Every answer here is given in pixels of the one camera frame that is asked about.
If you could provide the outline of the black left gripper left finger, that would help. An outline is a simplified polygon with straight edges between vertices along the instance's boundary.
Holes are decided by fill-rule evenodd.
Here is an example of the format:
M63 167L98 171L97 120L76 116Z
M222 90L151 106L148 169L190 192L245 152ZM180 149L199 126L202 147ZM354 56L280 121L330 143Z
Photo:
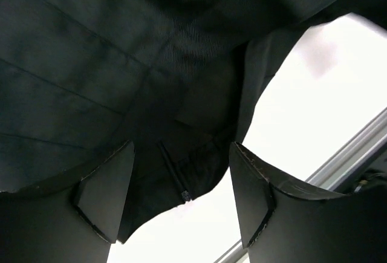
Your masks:
M125 141L69 169L1 163L2 262L106 262L116 243L135 150Z

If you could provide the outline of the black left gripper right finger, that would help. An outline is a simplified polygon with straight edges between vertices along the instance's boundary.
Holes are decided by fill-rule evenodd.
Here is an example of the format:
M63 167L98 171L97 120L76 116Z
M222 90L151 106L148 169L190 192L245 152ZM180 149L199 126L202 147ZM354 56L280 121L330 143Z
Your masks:
M251 262L385 262L386 175L371 170L344 192L321 189L239 143L230 173L242 246Z

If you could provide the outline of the black pleated skirt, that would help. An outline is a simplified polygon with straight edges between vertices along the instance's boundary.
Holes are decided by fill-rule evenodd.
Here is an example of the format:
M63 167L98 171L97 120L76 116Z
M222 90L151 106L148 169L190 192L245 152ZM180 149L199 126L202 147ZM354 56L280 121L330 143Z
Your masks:
M1 196L136 150L119 240L210 192L302 34L386 0L1 0Z

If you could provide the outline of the aluminium table rail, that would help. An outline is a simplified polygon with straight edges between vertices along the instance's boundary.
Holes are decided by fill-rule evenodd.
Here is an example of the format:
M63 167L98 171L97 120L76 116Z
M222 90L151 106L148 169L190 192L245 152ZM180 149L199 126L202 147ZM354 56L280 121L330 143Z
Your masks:
M371 170L386 175L385 112L372 119L305 182L344 193L353 182ZM220 257L220 262L251 262L241 239Z

